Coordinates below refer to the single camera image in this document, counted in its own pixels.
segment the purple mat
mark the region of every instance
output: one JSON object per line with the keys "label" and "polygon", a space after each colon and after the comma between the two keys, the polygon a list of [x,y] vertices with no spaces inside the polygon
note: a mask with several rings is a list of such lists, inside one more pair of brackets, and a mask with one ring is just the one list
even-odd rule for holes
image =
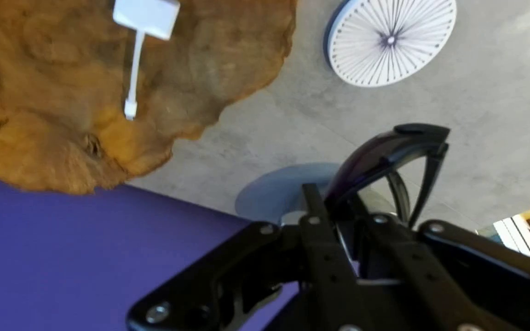
{"label": "purple mat", "polygon": [[[0,331],[126,329],[139,298],[243,226],[126,186],[67,197],[0,184]],[[243,329],[262,329],[288,296]]]}

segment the gray concrete floor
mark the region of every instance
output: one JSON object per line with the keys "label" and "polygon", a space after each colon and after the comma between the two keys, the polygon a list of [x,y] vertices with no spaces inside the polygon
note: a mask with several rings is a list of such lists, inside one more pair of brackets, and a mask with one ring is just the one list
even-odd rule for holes
{"label": "gray concrete floor", "polygon": [[326,64],[324,31],[339,4],[301,0],[280,77],[133,184],[236,213],[238,195],[266,175],[341,164],[396,123],[431,121],[453,129],[453,149],[424,217],[481,226],[530,208],[530,2],[459,0],[439,59],[387,88],[348,86]]}

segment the wooden object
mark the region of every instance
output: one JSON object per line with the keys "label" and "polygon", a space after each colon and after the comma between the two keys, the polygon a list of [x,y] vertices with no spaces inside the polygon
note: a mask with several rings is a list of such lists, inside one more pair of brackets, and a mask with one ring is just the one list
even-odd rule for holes
{"label": "wooden object", "polygon": [[161,167],[177,138],[278,75],[297,24],[297,0],[183,0],[172,42],[144,48],[140,119],[128,121],[135,33],[113,5],[0,0],[0,180],[91,193]]}

